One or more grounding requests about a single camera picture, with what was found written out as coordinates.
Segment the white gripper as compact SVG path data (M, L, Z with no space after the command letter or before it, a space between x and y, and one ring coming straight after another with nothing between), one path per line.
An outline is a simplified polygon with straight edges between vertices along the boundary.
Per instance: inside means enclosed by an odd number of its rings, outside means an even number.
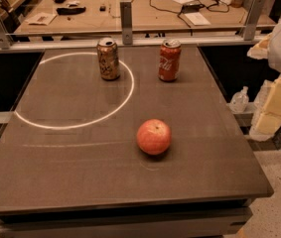
M247 55L255 60L266 60L281 73L281 19L271 35L265 36L249 49ZM254 100L250 138L266 141L281 127L281 74L274 81L265 80Z

